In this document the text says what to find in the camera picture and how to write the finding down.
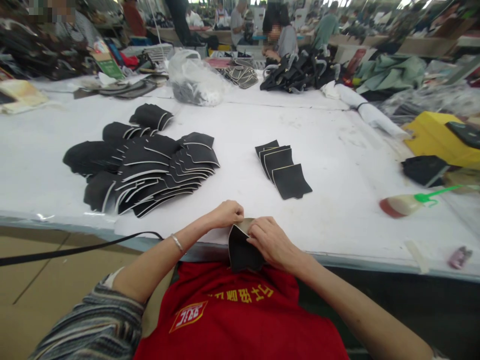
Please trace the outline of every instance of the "clear plastic bag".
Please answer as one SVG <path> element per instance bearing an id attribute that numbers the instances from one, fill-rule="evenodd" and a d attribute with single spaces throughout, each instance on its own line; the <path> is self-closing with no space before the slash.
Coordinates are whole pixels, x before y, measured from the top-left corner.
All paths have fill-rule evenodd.
<path id="1" fill-rule="evenodd" d="M 215 106 L 224 99 L 231 84 L 200 59 L 194 50 L 180 50 L 168 63 L 173 95 L 182 103 Z"/>
<path id="2" fill-rule="evenodd" d="M 439 85 L 405 90 L 391 96 L 378 108 L 395 124 L 411 123 L 424 111 L 470 116 L 480 112 L 480 89 L 466 84 Z"/>

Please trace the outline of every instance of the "small pink item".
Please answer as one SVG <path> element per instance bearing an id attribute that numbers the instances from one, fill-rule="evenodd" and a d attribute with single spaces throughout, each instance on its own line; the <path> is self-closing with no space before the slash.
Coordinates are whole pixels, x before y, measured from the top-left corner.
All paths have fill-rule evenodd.
<path id="1" fill-rule="evenodd" d="M 453 253 L 450 260 L 448 260 L 448 264 L 454 269 L 463 269 L 473 253 L 472 250 L 467 250 L 466 246 L 462 246 Z"/>

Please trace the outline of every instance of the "glue bottle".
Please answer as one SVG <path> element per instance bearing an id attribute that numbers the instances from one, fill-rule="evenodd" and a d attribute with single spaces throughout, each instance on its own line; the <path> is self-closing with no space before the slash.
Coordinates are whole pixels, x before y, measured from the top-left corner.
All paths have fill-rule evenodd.
<path id="1" fill-rule="evenodd" d="M 460 187 L 461 185 L 447 187 L 440 191 L 432 192 L 430 194 L 418 193 L 415 195 L 397 195 L 386 197 L 382 201 L 380 201 L 380 208 L 392 218 L 403 218 L 413 214 L 418 209 L 424 207 L 425 203 L 432 202 L 429 208 L 437 205 L 439 202 L 435 199 L 431 199 L 431 197 L 446 193 Z"/>

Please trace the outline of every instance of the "floor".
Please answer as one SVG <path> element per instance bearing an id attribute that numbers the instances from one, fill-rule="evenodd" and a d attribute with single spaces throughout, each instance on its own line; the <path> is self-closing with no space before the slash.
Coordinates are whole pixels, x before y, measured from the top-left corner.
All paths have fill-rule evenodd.
<path id="1" fill-rule="evenodd" d="M 59 230 L 0 227 L 1 257 L 95 245 L 92 235 Z M 130 264 L 140 252 L 112 245 L 50 260 L 0 267 L 0 359 L 25 360 L 53 325 L 106 275 Z M 172 272 L 153 294 L 143 319 L 143 334 L 157 326 Z"/>
<path id="2" fill-rule="evenodd" d="M 59 230 L 0 227 L 0 256 L 50 252 L 103 241 Z M 131 263 L 138 251 L 119 245 L 50 260 L 0 267 L 0 359 L 26 359 L 55 322 L 105 275 Z M 331 268 L 432 346 L 455 360 L 480 354 L 480 284 L 411 274 Z M 160 283 L 146 310 L 143 335 L 155 329 L 173 271 Z M 340 317 L 300 283 L 299 303 L 330 318 L 352 359 L 369 359 Z"/>

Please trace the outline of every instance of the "white work table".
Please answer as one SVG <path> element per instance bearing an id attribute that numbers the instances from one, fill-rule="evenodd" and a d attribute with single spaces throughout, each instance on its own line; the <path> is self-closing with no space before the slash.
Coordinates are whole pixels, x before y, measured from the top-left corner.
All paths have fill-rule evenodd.
<path id="1" fill-rule="evenodd" d="M 257 84 L 232 89 L 215 107 L 180 104 L 169 87 L 129 101 L 48 95 L 59 102 L 0 115 L 1 225 L 86 232 L 107 241 L 141 231 L 167 237 L 232 199 L 244 207 L 246 217 L 273 216 L 299 248 L 325 265 L 409 273 L 422 268 L 432 275 L 480 281 L 480 196 L 445 194 L 439 205 L 410 217 L 388 217 L 378 206 L 381 199 L 429 192 L 402 174 L 400 162 L 413 155 L 403 143 L 372 129 L 357 112 L 320 91 L 265 92 Z M 83 203 L 85 179 L 71 173 L 62 158 L 75 144 L 101 140 L 105 125 L 128 123 L 144 103 L 175 114 L 163 135 L 213 136 L 221 168 L 192 195 L 166 202 L 142 219 L 132 212 L 92 212 Z M 294 163 L 302 165 L 313 189 L 302 199 L 282 200 L 263 173 L 255 146 L 275 139 L 291 146 Z M 227 235 L 226 229 L 210 232 L 185 260 L 224 259 Z M 406 242 L 420 255 L 412 255 Z M 135 238 L 124 245 L 145 251 L 156 243 L 153 238 Z M 453 270 L 447 260 L 460 246 L 472 249 L 473 256 L 463 270 Z"/>

